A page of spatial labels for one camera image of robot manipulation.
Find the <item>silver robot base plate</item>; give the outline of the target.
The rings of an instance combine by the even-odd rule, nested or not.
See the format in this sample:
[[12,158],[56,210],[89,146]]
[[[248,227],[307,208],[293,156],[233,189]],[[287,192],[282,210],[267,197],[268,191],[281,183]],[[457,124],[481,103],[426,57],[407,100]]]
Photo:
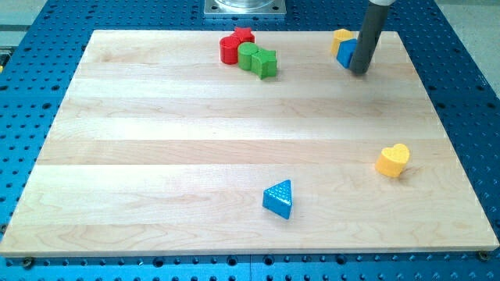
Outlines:
[[205,0],[204,14],[210,16],[278,15],[286,13],[285,0]]

